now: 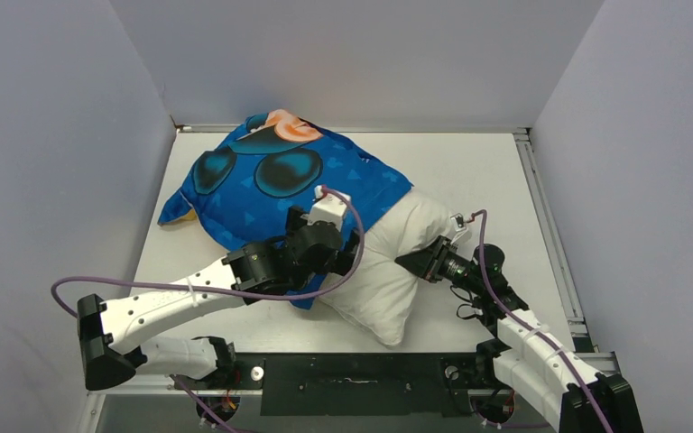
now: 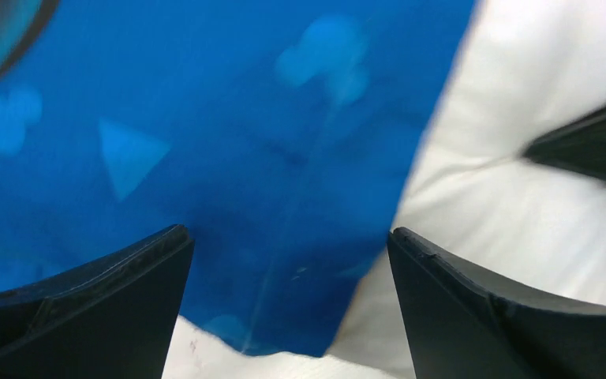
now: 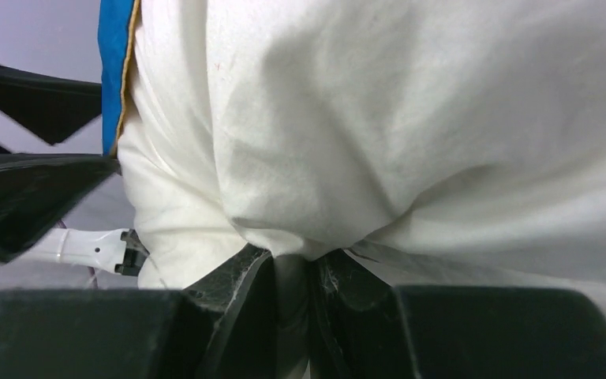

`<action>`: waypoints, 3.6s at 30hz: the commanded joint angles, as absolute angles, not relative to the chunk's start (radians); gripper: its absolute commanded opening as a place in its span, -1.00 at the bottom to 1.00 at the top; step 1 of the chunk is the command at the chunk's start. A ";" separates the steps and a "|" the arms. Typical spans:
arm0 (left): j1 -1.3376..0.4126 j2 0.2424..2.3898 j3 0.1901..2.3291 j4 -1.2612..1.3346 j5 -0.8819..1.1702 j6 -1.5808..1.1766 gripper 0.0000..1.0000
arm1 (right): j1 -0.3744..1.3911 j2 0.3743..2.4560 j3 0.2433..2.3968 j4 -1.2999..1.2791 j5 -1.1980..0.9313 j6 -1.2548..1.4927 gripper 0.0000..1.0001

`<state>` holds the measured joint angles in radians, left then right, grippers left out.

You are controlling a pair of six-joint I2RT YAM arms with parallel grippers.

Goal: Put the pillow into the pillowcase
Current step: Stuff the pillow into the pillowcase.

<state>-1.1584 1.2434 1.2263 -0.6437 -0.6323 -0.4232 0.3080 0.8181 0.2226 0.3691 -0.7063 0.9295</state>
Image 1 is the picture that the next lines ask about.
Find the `white pillow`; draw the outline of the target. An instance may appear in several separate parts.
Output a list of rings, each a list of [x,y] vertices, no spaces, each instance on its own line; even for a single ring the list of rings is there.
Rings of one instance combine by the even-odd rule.
[[[365,232],[365,250],[352,276],[318,300],[380,344],[398,346],[419,279],[395,260],[431,245],[441,235],[453,239],[454,215],[451,208],[412,189]]]

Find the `yellow and blue pillowcase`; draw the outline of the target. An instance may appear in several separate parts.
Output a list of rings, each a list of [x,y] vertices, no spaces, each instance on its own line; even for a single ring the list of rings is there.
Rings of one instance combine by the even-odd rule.
[[[351,197],[341,235],[370,229],[410,190],[399,171],[346,137],[279,109],[249,117],[203,152],[166,201],[160,225],[195,217],[227,253],[307,224],[314,188]],[[326,275],[287,299],[309,309]]]

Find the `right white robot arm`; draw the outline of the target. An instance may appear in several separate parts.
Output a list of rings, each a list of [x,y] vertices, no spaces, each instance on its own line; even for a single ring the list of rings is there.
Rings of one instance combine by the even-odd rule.
[[[467,293],[475,319],[493,335],[476,348],[474,374],[482,384],[512,389],[556,432],[643,430],[631,385],[619,373],[602,373],[551,334],[505,279],[499,247],[480,244],[466,259],[439,236],[395,261],[425,281],[449,281]]]

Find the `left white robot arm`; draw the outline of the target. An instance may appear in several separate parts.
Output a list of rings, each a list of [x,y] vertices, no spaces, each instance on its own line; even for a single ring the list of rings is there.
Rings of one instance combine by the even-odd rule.
[[[177,374],[211,388],[225,386],[236,368],[233,344],[216,336],[178,339],[164,332],[223,309],[257,300],[287,299],[317,275],[346,281],[356,270],[364,233],[345,239],[332,223],[304,224],[286,235],[245,244],[197,276],[121,299],[87,295],[77,303],[85,386],[103,391],[138,373]]]

